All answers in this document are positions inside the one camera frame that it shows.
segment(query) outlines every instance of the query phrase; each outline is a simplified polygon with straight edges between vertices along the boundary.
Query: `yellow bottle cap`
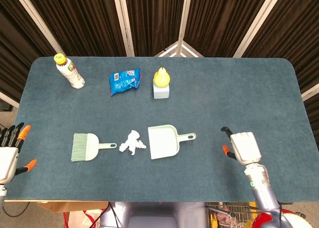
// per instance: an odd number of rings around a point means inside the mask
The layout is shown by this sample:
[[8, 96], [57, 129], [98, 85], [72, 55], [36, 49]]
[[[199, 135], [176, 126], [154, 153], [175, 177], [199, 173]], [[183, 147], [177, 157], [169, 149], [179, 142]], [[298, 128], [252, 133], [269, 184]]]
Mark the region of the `yellow bottle cap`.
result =
[[170, 77], [168, 72], [164, 67], [160, 67], [154, 75], [154, 83], [158, 87], [166, 87], [170, 82]]
[[54, 56], [54, 61], [58, 64], [58, 65], [62, 65], [65, 63], [66, 61], [66, 57], [62, 54], [62, 53], [58, 53]]

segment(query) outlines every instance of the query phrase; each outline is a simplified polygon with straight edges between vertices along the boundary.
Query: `blue snack bag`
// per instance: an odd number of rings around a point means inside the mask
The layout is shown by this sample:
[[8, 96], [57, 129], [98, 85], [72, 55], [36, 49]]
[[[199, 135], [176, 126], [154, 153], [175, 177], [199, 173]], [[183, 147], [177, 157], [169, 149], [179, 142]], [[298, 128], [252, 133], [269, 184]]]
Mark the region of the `blue snack bag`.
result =
[[111, 96], [130, 88], [137, 89], [140, 85], [141, 69], [116, 72], [110, 75]]

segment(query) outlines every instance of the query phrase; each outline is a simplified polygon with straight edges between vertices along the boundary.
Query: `plastic bottle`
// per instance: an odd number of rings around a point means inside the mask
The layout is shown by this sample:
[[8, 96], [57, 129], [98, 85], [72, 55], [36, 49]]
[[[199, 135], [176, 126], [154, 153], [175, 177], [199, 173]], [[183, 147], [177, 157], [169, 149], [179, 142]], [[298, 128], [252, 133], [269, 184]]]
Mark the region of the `plastic bottle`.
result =
[[80, 89], [84, 86], [85, 81], [78, 73], [73, 62], [66, 58], [63, 54], [58, 53], [54, 56], [56, 68], [64, 75], [71, 83], [72, 87]]

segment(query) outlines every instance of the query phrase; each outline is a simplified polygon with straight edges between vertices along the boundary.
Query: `dustpan handle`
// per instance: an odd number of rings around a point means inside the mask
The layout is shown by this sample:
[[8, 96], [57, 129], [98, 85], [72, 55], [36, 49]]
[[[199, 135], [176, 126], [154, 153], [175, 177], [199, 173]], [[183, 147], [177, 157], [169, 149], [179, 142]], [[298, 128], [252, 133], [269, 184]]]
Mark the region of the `dustpan handle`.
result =
[[196, 138], [195, 133], [188, 133], [188, 134], [182, 134], [177, 136], [177, 141], [178, 142], [183, 142], [183, 141], [189, 141], [189, 140], [194, 140]]
[[100, 143], [99, 144], [99, 149], [116, 148], [116, 147], [117, 147], [116, 143]]

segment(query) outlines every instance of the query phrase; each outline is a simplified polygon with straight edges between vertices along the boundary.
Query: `brush handle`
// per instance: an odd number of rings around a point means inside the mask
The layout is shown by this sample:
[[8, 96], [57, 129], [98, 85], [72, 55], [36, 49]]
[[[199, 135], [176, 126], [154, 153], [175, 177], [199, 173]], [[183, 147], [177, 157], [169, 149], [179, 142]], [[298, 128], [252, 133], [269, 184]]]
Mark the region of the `brush handle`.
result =
[[116, 147], [117, 147], [116, 143], [100, 143], [99, 144], [99, 149], [116, 148]]

